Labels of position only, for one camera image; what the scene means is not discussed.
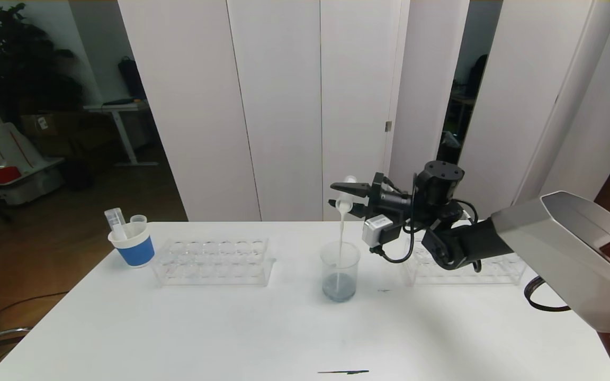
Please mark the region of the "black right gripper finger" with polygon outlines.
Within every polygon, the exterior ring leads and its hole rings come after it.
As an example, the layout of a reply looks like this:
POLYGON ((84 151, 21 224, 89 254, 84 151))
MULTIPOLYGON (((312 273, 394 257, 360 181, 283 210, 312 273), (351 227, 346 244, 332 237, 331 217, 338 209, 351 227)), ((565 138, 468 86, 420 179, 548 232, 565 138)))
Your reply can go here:
POLYGON ((368 197, 371 191, 371 185, 368 183, 332 183, 330 188, 360 198, 368 197))
POLYGON ((355 203, 348 199, 332 199, 328 200, 328 204, 334 207, 335 210, 342 216, 352 215, 358 219, 367 219, 366 205, 363 203, 355 203))

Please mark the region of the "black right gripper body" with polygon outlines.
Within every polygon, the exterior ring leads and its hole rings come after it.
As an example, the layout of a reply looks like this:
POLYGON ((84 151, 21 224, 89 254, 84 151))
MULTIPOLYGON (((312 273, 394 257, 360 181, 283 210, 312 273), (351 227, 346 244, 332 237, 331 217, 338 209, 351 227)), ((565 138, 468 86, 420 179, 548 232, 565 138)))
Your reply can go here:
POLYGON ((368 194, 368 209, 368 216, 406 219, 411 212, 411 195, 397 188, 382 172, 377 172, 368 194))

